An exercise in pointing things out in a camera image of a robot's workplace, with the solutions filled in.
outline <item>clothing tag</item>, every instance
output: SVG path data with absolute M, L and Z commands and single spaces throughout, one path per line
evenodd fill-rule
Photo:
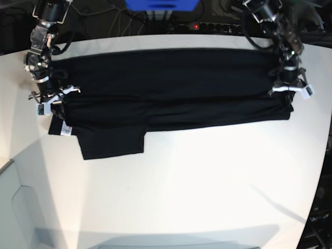
M 73 130 L 73 127 L 67 126 L 66 122 L 63 121 L 60 135 L 61 136 L 71 136 L 72 135 L 72 130 Z

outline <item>white table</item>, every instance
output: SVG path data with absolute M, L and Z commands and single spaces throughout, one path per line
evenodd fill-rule
M 60 58 L 161 48 L 251 46 L 232 36 L 122 37 L 73 43 Z M 89 161 L 76 137 L 47 135 L 50 117 L 35 116 L 23 55 L 0 57 L 0 156 L 14 158 L 21 184 L 36 191 L 56 248 L 296 248 L 328 138 L 332 50 L 306 46 L 301 58 L 316 94 L 297 94 L 289 121 L 147 133 L 143 154 Z

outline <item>black garment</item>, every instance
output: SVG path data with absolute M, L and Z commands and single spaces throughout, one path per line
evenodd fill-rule
M 270 53 L 197 49 L 112 53 L 53 62 L 81 93 L 65 97 L 65 120 L 84 159 L 142 153 L 147 131 L 286 120 L 293 93 L 267 93 Z M 59 135 L 54 116 L 49 134 Z

